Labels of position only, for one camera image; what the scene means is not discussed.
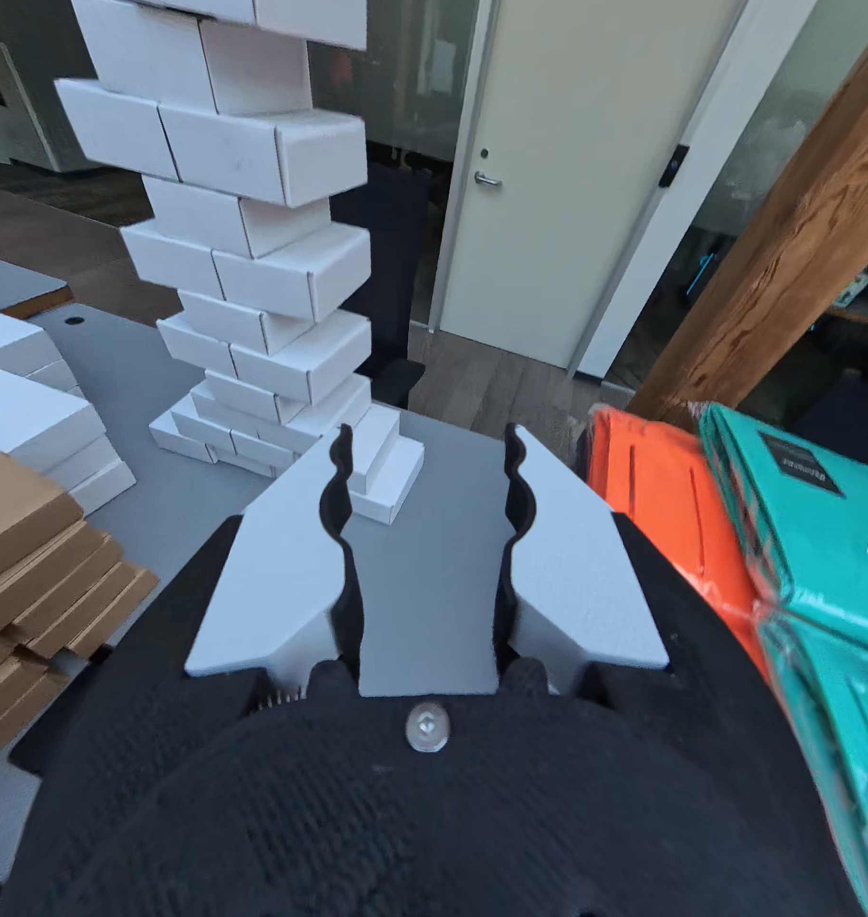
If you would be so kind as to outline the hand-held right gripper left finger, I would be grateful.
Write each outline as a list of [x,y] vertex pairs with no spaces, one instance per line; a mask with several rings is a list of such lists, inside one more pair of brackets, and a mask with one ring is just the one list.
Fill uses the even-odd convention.
[[292,695],[330,661],[359,685],[363,601],[343,538],[352,470],[352,428],[343,424],[245,508],[186,675],[262,670]]

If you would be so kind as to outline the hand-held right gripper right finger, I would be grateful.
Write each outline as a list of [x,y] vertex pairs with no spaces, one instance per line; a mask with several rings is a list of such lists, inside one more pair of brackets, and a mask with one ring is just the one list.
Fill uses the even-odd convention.
[[665,671],[669,654],[614,513],[520,424],[505,431],[506,517],[495,602],[495,659],[539,661],[555,692],[592,663]]

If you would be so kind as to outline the pile of white boxes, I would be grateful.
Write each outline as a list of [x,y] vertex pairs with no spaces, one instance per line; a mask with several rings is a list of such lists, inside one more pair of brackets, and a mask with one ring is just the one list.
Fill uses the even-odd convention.
[[46,331],[3,314],[0,452],[49,477],[85,516],[136,483]]

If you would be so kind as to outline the white box wall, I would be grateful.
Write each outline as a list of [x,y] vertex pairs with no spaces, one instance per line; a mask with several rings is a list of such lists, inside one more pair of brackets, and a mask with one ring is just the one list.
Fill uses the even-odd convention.
[[365,2],[74,1],[94,78],[56,90],[84,155],[138,173],[153,216],[120,234],[157,321],[204,373],[149,429],[157,445],[276,479],[352,428],[353,510],[392,523],[424,447],[357,372],[371,322],[366,229],[330,199],[368,181],[364,122],[314,106],[308,43],[364,51]]

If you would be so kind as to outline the stack of wrapped coloured cloths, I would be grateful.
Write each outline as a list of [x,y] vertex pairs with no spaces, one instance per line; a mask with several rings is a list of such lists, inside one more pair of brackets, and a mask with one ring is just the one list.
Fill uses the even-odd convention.
[[813,915],[868,915],[868,466],[721,405],[699,432],[603,405],[582,434],[670,657],[588,696],[708,771]]

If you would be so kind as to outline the stack of brown flat boxes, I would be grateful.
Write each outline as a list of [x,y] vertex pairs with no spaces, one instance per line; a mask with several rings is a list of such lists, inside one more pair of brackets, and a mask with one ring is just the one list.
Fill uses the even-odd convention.
[[50,478],[0,452],[0,751],[67,688],[158,585]]

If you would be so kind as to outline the black mesh chair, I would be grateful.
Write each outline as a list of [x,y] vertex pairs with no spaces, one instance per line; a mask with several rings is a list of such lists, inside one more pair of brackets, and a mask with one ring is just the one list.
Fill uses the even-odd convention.
[[371,276],[343,304],[371,322],[371,355],[357,372],[375,402],[402,410],[425,372],[408,358],[408,333],[429,190],[426,174],[369,161],[367,183],[329,202],[334,222],[370,235]]

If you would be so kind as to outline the wooden pillar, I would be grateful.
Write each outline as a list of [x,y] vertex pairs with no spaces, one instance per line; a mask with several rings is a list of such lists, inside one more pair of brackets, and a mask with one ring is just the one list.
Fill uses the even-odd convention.
[[868,265],[868,44],[626,409],[735,408]]

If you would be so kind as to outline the beige door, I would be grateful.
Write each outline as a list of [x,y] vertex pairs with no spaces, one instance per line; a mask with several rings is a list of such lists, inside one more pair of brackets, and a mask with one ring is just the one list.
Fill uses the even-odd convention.
[[814,7],[480,2],[428,331],[600,382]]

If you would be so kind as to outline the glass partition panel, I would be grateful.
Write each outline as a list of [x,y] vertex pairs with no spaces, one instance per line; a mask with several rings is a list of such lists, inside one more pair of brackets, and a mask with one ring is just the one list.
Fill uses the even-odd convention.
[[367,48],[307,44],[314,103],[373,148],[454,161],[479,3],[370,1]]

